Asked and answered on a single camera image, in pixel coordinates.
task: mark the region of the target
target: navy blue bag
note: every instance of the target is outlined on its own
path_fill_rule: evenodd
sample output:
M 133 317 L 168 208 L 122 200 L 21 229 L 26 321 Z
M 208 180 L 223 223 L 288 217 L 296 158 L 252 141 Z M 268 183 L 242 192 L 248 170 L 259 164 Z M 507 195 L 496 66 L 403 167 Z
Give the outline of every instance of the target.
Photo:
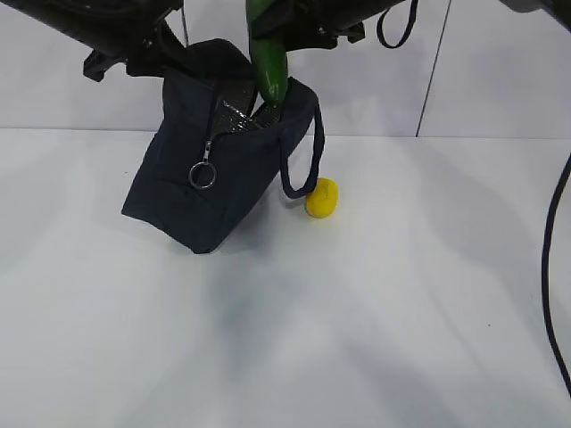
M 195 253 L 214 251 L 250 212 L 278 172 L 285 194 L 315 189 L 325 134 L 319 100 L 290 78 L 279 111 L 254 114 L 253 66 L 225 40 L 188 48 L 197 70 L 167 70 L 164 120 L 128 193 L 122 213 L 143 220 Z M 315 120 L 314 153 L 305 185 L 294 190 L 287 160 Z

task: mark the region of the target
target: black strap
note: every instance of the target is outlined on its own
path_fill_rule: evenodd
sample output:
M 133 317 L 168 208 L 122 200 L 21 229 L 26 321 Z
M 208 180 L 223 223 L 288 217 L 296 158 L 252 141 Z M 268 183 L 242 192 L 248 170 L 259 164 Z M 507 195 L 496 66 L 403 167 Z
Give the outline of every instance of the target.
M 410 4 L 409 23 L 407 24 L 407 28 L 404 30 L 404 34 L 402 35 L 401 41 L 396 45 L 388 44 L 385 38 L 385 32 L 383 31 L 383 25 L 385 24 L 386 14 L 388 14 L 391 9 L 393 8 L 389 7 L 386 11 L 383 12 L 381 17 L 379 18 L 377 23 L 377 37 L 379 42 L 381 42 L 381 45 L 383 45 L 384 47 L 388 49 L 397 49 L 407 42 L 407 40 L 410 37 L 410 33 L 412 33 L 414 24 L 417 21 L 418 0 L 412 0 L 412 3 Z
M 323 119 L 321 118 L 321 109 L 319 106 L 315 109 L 315 136 L 313 137 L 313 158 L 311 159 L 311 169 L 310 174 L 305 181 L 305 185 L 301 189 L 295 190 L 292 187 L 292 182 L 289 178 L 289 165 L 287 164 L 287 159 L 289 158 L 289 153 L 287 152 L 286 145 L 283 144 L 280 137 L 280 171 L 282 176 L 282 186 L 284 187 L 284 192 L 290 199 L 299 199 L 303 196 L 307 196 L 315 190 L 318 185 L 319 178 L 319 163 L 321 162 L 321 156 L 325 149 L 325 130 L 323 128 Z

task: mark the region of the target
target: yellow ball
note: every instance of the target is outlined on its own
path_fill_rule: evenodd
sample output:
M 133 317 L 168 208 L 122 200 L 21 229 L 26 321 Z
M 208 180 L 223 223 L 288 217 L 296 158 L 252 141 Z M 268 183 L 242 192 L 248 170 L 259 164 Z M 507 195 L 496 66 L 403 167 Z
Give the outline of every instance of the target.
M 312 194 L 308 195 L 305 209 L 315 218 L 329 217 L 337 207 L 339 187 L 333 180 L 320 178 Z

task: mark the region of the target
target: black cable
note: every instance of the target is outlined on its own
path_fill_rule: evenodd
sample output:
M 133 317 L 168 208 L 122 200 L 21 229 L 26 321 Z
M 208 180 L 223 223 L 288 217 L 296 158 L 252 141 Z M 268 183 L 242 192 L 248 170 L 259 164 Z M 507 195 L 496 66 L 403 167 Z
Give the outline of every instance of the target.
M 422 110 L 420 111 L 420 118 L 418 119 L 417 133 L 415 134 L 415 136 L 420 136 L 420 129 L 422 128 L 422 123 L 425 119 L 426 107 L 428 106 L 428 97 L 430 96 L 430 91 L 432 91 L 434 74 L 436 73 L 436 65 L 438 65 L 438 59 L 440 58 L 440 51 L 443 47 L 444 33 L 446 32 L 446 26 L 448 25 L 448 18 L 450 16 L 451 8 L 452 8 L 452 0 L 448 0 L 448 7 L 446 7 L 446 14 L 444 15 L 443 30 L 441 31 L 440 38 L 438 39 L 438 46 L 436 47 L 436 55 L 434 56 L 434 62 L 432 63 L 432 69 L 430 71 L 430 79 L 428 80 L 428 86 L 426 87 L 425 101 L 422 103 Z
M 551 319 L 551 308 L 550 308 L 550 251 L 551 251 L 551 240 L 553 236 L 553 227 L 555 225 L 555 217 L 557 215 L 557 208 L 559 202 L 561 201 L 561 196 L 565 191 L 565 186 L 569 180 L 569 175 L 571 175 L 571 155 L 563 168 L 561 177 L 553 197 L 551 198 L 550 208 L 547 213 L 547 222 L 545 225 L 545 236 L 543 237 L 543 250 L 542 250 L 542 305 L 543 305 L 543 319 L 545 320 L 545 329 L 547 330 L 547 337 L 550 341 L 551 350 L 553 350 L 553 355 L 557 360 L 557 365 L 559 366 L 559 371 L 563 377 L 563 382 L 571 398 L 571 377 L 569 377 L 569 372 L 565 364 L 565 360 L 561 355 L 561 350 L 557 343 L 557 338 L 555 337 L 555 332 L 553 331 L 553 321 Z

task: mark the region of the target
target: white table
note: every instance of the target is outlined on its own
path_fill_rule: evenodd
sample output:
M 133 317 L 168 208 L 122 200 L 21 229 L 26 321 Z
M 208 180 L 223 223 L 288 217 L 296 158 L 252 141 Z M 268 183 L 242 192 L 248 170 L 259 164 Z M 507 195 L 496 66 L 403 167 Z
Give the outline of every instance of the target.
M 0 426 L 569 426 L 571 141 L 330 137 L 334 217 L 275 183 L 194 256 L 120 215 L 151 137 L 0 131 Z

